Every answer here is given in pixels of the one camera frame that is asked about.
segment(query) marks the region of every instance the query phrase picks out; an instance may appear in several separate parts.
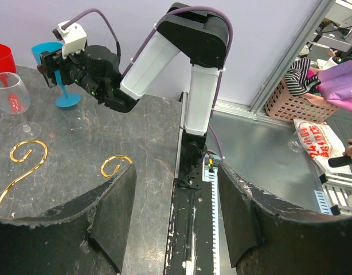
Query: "black tool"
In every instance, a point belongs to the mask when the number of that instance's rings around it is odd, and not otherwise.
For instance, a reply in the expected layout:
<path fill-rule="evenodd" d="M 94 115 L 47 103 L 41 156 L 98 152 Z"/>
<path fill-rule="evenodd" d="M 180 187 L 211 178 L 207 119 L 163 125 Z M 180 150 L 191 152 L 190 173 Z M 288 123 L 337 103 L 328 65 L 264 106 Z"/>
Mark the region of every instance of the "black tool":
<path fill-rule="evenodd" d="M 338 158 L 329 159 L 328 163 L 330 167 L 336 168 L 352 164 L 352 159 L 350 156 L 340 156 Z"/>

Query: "white wall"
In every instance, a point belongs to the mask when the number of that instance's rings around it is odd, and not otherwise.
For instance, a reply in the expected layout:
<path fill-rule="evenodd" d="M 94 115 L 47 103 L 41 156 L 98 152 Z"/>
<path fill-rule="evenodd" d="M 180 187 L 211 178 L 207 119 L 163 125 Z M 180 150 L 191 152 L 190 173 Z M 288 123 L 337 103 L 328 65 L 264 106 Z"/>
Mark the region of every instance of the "white wall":
<path fill-rule="evenodd" d="M 234 41 L 226 63 L 220 99 L 249 105 L 318 0 L 184 0 L 188 5 L 212 6 L 232 21 Z M 17 64 L 36 67 L 30 48 L 54 41 L 51 30 L 90 7 L 110 21 L 122 46 L 121 71 L 153 24 L 173 0 L 0 0 L 0 43 L 10 46 Z M 89 44 L 116 52 L 105 23 L 97 14 L 79 22 Z M 181 54 L 166 68 L 149 94 L 178 98 L 188 91 L 189 60 Z"/>

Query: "gold hook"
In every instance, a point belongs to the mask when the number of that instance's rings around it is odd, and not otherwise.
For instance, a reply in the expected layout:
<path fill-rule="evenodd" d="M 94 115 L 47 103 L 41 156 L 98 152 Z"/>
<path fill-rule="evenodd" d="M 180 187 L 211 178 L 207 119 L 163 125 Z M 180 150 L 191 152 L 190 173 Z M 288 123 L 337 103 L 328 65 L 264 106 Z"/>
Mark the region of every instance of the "gold hook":
<path fill-rule="evenodd" d="M 115 175 L 115 174 L 119 171 L 120 165 L 116 165 L 116 168 L 115 168 L 114 172 L 113 172 L 111 175 L 106 174 L 106 172 L 104 171 L 104 168 L 105 168 L 106 164 L 107 164 L 108 162 L 110 162 L 111 160 L 113 160 L 113 159 L 126 159 L 128 162 L 130 162 L 130 164 L 132 163 L 132 160 L 131 160 L 128 156 L 121 156 L 121 155 L 118 155 L 118 156 L 112 156 L 112 157 L 106 159 L 106 160 L 102 163 L 102 166 L 101 166 L 101 173 L 102 173 L 102 175 L 105 176 L 106 178 L 109 178 L 110 176 Z"/>
<path fill-rule="evenodd" d="M 28 175 L 30 175 L 31 173 L 33 173 L 35 170 L 37 170 L 46 160 L 46 158 L 48 157 L 48 147 L 46 146 L 45 143 L 36 140 L 36 139 L 30 139 L 30 140 L 25 140 L 24 142 L 19 142 L 16 146 L 14 146 L 11 150 L 10 150 L 10 154 L 9 157 L 12 161 L 16 162 L 16 163 L 22 163 L 24 162 L 28 156 L 32 153 L 32 150 L 30 149 L 21 159 L 16 159 L 14 157 L 14 152 L 16 151 L 16 149 L 24 144 L 28 144 L 28 143 L 38 143 L 40 145 L 43 146 L 45 152 L 44 152 L 44 156 L 42 157 L 41 161 L 39 163 L 36 164 L 35 167 L 33 167 L 31 170 L 29 170 L 28 172 L 24 173 L 23 175 L 19 176 L 17 179 L 15 179 L 14 181 L 12 181 L 4 190 L 4 192 L 0 195 L 0 204 L 3 201 L 3 198 L 5 197 L 6 194 L 8 194 L 8 192 L 10 191 L 10 189 L 20 180 L 22 180 L 23 178 L 27 177 Z"/>

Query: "gray stone table surface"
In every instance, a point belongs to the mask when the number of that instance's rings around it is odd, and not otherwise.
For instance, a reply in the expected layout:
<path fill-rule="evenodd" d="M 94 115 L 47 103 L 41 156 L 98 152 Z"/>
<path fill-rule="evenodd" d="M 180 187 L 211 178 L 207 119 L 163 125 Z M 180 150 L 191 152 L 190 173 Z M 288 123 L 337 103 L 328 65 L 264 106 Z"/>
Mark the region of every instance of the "gray stone table surface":
<path fill-rule="evenodd" d="M 165 257 L 173 173 L 175 167 L 181 104 L 174 100 L 145 96 L 127 114 L 115 112 L 79 87 L 81 94 L 72 108 L 60 109 L 54 101 L 60 89 L 49 89 L 33 69 L 18 67 L 31 95 L 25 113 L 37 122 L 42 133 L 37 138 L 48 146 L 46 162 L 17 183 L 0 208 L 0 217 L 35 216 L 94 188 L 105 178 L 101 164 L 110 156 L 127 155 L 136 165 L 138 176 L 134 209 L 126 249 L 123 274 L 161 274 Z M 0 110 L 0 194 L 15 178 L 42 158 L 39 144 L 19 148 L 22 157 L 32 148 L 24 163 L 14 163 L 9 152 L 18 141 L 13 129 L 19 117 Z M 109 174 L 116 162 L 105 169 Z"/>

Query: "striped fabric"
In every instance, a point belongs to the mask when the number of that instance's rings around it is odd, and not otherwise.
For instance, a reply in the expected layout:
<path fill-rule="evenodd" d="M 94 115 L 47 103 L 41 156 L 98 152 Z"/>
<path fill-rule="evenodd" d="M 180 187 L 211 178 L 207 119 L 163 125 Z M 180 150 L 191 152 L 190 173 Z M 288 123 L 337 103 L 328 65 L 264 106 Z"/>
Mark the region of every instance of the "striped fabric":
<path fill-rule="evenodd" d="M 308 58 L 301 58 L 295 61 L 284 75 L 285 83 L 291 95 L 303 95 L 320 84 L 317 75 L 307 79 L 310 62 L 311 60 Z"/>

